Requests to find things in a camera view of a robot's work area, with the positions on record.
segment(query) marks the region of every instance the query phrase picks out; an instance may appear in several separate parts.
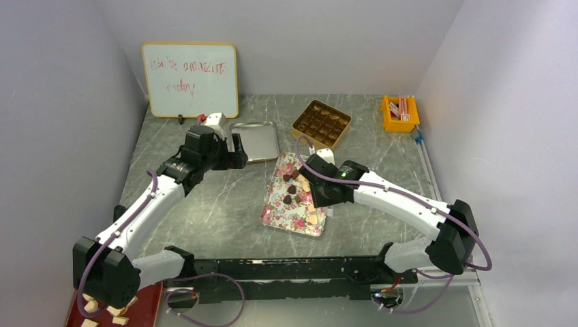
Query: red tray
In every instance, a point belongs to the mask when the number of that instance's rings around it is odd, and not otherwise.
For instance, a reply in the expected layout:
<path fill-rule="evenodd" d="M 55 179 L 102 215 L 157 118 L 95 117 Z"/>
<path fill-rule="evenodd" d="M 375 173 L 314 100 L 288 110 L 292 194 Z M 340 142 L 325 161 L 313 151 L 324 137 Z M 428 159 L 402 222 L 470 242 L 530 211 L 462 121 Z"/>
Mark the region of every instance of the red tray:
<path fill-rule="evenodd" d="M 155 285 L 150 285 L 136 293 L 138 301 L 136 301 L 123 317 L 129 319 L 126 326 L 134 327 L 154 327 L 157 319 L 157 311 L 159 309 L 159 303 L 161 299 L 162 283 L 156 283 Z M 102 306 L 102 302 L 98 301 L 98 307 Z M 80 327 L 82 322 L 85 320 L 80 312 L 78 312 L 78 307 L 76 306 L 76 293 L 72 299 L 72 305 L 70 306 L 70 312 L 68 313 L 68 319 L 66 321 L 65 327 Z M 108 311 L 103 311 L 99 315 L 93 318 L 89 318 L 93 322 L 98 323 L 98 327 L 119 327 L 120 325 L 112 323 L 112 315 Z"/>

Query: floral pattern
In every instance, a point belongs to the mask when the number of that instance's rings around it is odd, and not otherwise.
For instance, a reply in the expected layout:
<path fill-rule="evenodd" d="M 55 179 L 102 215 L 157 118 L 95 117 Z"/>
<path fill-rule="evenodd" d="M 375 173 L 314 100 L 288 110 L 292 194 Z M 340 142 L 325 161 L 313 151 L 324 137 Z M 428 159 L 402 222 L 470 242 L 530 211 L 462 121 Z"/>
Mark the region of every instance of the floral pattern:
<path fill-rule="evenodd" d="M 267 201 L 261 212 L 261 222 L 275 228 L 282 228 L 310 236 L 319 236 L 325 227 L 325 209 L 317 209 L 310 213 L 307 205 L 313 205 L 311 192 L 305 192 L 299 182 L 290 180 L 283 181 L 283 176 L 291 174 L 294 169 L 299 169 L 301 163 L 294 153 L 281 153 L 277 159 L 277 165 L 269 184 Z M 288 195 L 287 188 L 297 186 L 297 194 L 291 195 L 291 204 L 284 204 L 283 198 Z M 301 203 L 296 204 L 295 196 L 301 198 Z M 311 215 L 317 216 L 317 224 L 308 222 Z"/>

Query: dark chocolate piece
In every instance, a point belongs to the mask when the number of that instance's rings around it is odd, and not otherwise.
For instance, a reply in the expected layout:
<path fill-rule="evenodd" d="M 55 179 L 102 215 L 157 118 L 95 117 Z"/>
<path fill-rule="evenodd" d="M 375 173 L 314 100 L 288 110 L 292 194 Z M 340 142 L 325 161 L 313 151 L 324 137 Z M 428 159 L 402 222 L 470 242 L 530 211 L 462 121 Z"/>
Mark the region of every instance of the dark chocolate piece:
<path fill-rule="evenodd" d="M 298 170 L 294 170 L 293 173 L 291 174 L 291 178 L 297 179 L 297 177 L 299 177 L 299 171 L 298 171 Z"/>

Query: silver tray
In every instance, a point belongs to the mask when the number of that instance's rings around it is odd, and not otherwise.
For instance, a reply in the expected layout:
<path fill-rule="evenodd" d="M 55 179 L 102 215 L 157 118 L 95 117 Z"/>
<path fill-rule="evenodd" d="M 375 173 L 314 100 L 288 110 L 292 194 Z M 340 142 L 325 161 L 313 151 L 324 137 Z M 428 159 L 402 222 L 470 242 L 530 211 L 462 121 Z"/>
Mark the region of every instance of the silver tray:
<path fill-rule="evenodd" d="M 238 133 L 248 162 L 275 160 L 279 157 L 277 129 L 272 121 L 257 123 L 237 123 L 230 127 L 231 133 Z"/>

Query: gray wall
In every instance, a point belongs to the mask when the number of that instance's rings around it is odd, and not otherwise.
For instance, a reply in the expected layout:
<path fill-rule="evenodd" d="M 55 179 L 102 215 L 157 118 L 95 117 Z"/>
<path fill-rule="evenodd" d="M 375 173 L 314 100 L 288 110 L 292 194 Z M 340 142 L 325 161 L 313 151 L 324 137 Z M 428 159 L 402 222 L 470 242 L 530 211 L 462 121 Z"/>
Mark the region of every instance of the gray wall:
<path fill-rule="evenodd" d="M 4 0 L 0 31 L 0 324 L 62 326 L 72 246 L 111 222 L 143 95 L 92 0 Z"/>
<path fill-rule="evenodd" d="M 578 326 L 577 21 L 576 1 L 467 0 L 417 93 L 442 195 L 494 260 L 496 326 Z"/>
<path fill-rule="evenodd" d="M 414 93 L 463 0 L 98 0 L 139 81 L 150 41 L 229 42 L 241 93 Z"/>

